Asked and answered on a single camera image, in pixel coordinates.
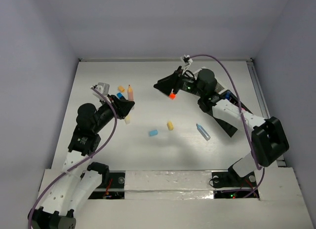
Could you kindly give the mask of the black highlighter orange cap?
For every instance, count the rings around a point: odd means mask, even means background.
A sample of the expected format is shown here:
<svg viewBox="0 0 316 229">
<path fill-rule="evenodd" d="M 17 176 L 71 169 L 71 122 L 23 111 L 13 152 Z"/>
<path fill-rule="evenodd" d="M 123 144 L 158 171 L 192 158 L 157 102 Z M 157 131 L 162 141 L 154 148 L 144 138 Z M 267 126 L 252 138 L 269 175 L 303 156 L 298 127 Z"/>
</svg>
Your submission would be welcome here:
<svg viewBox="0 0 316 229">
<path fill-rule="evenodd" d="M 173 89 L 173 90 L 170 92 L 170 94 L 169 94 L 169 98 L 172 99 L 172 100 L 174 100 L 177 93 L 178 93 L 178 90 Z"/>
</svg>

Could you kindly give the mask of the yellow marker pen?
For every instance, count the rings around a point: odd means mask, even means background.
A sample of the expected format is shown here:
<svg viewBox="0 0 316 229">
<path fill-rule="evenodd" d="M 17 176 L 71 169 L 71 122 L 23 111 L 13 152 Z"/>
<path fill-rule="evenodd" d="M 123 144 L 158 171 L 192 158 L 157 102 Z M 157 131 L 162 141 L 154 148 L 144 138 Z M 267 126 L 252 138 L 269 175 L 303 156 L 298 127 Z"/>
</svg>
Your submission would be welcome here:
<svg viewBox="0 0 316 229">
<path fill-rule="evenodd" d="M 130 116 L 126 116 L 124 121 L 125 121 L 125 124 L 130 124 Z"/>
</svg>

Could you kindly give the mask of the orange pencil-shaped marker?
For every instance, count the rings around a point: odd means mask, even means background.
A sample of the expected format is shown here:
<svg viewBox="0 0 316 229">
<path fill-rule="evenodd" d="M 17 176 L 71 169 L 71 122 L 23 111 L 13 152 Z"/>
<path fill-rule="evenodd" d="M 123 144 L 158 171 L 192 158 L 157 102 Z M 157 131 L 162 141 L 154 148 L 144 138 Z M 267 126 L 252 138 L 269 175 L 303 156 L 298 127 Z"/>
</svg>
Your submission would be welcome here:
<svg viewBox="0 0 316 229">
<path fill-rule="evenodd" d="M 132 89 L 131 85 L 128 86 L 127 95 L 128 95 L 129 101 L 134 101 L 134 94 L 133 94 L 133 89 Z"/>
</svg>

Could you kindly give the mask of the orange marker cap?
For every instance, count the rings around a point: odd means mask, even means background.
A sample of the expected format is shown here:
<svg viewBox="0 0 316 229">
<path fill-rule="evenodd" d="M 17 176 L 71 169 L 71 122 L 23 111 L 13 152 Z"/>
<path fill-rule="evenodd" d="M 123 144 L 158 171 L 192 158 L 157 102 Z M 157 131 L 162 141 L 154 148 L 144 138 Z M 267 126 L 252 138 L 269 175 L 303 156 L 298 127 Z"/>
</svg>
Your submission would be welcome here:
<svg viewBox="0 0 316 229">
<path fill-rule="evenodd" d="M 120 92 L 124 92 L 124 91 L 125 91 L 124 87 L 121 86 L 121 85 L 118 87 L 118 90 L 119 90 Z"/>
</svg>

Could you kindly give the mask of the light blue marker pen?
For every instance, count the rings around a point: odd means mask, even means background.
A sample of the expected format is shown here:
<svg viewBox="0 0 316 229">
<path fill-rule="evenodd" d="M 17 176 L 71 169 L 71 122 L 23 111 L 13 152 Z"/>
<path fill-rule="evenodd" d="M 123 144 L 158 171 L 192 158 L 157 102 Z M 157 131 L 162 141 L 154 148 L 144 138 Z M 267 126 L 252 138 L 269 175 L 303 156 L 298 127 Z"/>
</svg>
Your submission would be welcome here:
<svg viewBox="0 0 316 229">
<path fill-rule="evenodd" d="M 202 137 L 206 140 L 209 141 L 210 140 L 210 135 L 207 133 L 207 131 L 198 123 L 196 124 L 197 130 L 198 132 L 202 135 Z"/>
</svg>

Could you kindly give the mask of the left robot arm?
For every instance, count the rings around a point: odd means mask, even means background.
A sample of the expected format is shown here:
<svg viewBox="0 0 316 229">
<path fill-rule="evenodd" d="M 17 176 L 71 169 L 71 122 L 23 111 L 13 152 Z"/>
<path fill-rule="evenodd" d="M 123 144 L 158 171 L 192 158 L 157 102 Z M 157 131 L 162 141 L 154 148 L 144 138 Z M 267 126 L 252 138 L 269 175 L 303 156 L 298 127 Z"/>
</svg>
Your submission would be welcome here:
<svg viewBox="0 0 316 229">
<path fill-rule="evenodd" d="M 103 148 L 99 132 L 111 120 L 117 124 L 134 107 L 134 101 L 115 95 L 100 98 L 96 108 L 85 103 L 78 108 L 77 125 L 60 175 L 50 183 L 36 200 L 28 214 L 30 229 L 73 229 L 76 215 L 97 189 L 109 185 L 110 171 L 106 164 L 92 158 Z"/>
</svg>

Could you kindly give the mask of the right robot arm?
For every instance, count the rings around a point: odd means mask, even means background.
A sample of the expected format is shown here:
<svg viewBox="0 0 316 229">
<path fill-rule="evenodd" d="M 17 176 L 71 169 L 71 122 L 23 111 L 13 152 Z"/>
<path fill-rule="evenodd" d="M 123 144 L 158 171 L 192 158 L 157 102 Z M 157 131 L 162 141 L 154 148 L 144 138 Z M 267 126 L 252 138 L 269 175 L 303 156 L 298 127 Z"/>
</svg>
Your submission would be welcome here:
<svg viewBox="0 0 316 229">
<path fill-rule="evenodd" d="M 171 75 L 154 84 L 154 88 L 166 96 L 183 90 L 199 97 L 200 109 L 213 117 L 226 131 L 233 135 L 244 130 L 250 138 L 250 153 L 234 163 L 227 173 L 228 182 L 238 186 L 245 176 L 258 167 L 268 167 L 289 150 L 289 143 L 281 121 L 276 117 L 263 118 L 242 108 L 238 100 L 225 97 L 215 74 L 210 69 L 200 69 L 197 77 L 188 76 L 179 67 Z"/>
</svg>

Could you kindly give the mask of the black highlighter blue cap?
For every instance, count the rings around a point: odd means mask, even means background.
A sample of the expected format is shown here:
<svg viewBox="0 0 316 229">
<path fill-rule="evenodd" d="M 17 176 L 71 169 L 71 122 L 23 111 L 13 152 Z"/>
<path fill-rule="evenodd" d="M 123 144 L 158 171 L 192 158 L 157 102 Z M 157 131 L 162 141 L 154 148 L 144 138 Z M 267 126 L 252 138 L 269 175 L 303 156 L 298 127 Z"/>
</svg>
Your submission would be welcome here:
<svg viewBox="0 0 316 229">
<path fill-rule="evenodd" d="M 117 93 L 117 97 L 119 98 L 119 99 L 122 99 L 122 100 L 124 100 L 125 99 L 125 97 L 119 92 L 119 93 Z"/>
</svg>

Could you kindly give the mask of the light blue marker cap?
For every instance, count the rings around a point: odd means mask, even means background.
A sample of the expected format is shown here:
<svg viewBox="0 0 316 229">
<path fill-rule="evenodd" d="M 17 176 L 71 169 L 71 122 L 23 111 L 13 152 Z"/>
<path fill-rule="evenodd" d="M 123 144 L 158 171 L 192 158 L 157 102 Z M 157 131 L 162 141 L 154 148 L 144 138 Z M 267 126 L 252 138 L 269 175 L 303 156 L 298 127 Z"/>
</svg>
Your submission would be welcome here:
<svg viewBox="0 0 316 229">
<path fill-rule="evenodd" d="M 152 136 L 156 136 L 158 134 L 158 130 L 151 130 L 149 131 L 149 136 L 152 137 Z"/>
</svg>

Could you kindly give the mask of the yellow marker cap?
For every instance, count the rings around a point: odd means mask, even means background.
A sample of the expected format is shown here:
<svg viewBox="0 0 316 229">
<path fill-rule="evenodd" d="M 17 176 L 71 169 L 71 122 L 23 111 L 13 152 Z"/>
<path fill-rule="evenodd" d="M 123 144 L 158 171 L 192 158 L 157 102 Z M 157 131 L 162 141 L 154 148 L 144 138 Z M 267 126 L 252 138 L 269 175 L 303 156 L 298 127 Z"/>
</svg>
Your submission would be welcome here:
<svg viewBox="0 0 316 229">
<path fill-rule="evenodd" d="M 167 128 L 168 128 L 169 131 L 172 131 L 174 129 L 174 126 L 173 126 L 171 121 L 167 122 Z"/>
</svg>

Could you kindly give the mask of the white slotted organizer box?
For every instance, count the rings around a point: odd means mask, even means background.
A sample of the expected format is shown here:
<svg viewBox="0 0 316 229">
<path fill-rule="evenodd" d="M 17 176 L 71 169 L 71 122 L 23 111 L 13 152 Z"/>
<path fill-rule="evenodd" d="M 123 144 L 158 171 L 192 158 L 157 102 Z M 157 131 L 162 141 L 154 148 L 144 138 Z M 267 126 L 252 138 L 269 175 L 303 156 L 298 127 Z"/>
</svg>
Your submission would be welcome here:
<svg viewBox="0 0 316 229">
<path fill-rule="evenodd" d="M 205 67 L 195 71 L 194 77 L 197 80 L 197 88 L 203 94 L 210 94 L 213 92 L 221 94 L 227 90 L 216 79 L 214 72 L 210 69 L 205 68 Z"/>
</svg>

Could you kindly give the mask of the black slotted organizer box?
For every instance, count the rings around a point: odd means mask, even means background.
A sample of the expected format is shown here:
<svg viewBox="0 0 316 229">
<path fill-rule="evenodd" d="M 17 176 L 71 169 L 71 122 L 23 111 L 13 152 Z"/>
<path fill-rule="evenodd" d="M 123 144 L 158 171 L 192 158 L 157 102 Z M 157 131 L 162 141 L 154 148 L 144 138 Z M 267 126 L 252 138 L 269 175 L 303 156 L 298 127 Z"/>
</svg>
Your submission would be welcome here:
<svg viewBox="0 0 316 229">
<path fill-rule="evenodd" d="M 226 92 L 221 93 L 220 99 L 212 107 L 212 116 L 224 131 L 232 137 L 238 130 L 244 130 L 237 97 L 231 92 L 230 99 L 225 98 Z"/>
</svg>

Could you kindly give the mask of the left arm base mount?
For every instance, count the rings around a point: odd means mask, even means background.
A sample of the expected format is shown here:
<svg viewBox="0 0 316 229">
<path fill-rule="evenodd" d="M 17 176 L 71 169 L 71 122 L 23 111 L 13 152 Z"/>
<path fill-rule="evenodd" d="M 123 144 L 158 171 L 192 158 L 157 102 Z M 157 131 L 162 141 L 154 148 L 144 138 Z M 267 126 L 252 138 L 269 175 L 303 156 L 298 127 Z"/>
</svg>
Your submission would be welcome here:
<svg viewBox="0 0 316 229">
<path fill-rule="evenodd" d="M 88 170 L 101 174 L 101 184 L 88 199 L 124 199 L 125 171 L 110 171 L 106 164 L 92 162 Z"/>
</svg>

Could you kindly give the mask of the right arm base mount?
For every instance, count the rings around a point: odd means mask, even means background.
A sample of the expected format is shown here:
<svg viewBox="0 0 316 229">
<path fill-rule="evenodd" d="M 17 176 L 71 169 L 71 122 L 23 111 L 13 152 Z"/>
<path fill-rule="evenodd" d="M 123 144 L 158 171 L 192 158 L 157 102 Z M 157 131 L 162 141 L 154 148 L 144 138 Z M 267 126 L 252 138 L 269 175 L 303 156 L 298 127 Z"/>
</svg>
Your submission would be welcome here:
<svg viewBox="0 0 316 229">
<path fill-rule="evenodd" d="M 254 171 L 241 177 L 231 166 L 227 171 L 212 172 L 208 184 L 215 190 L 215 198 L 260 198 Z"/>
</svg>

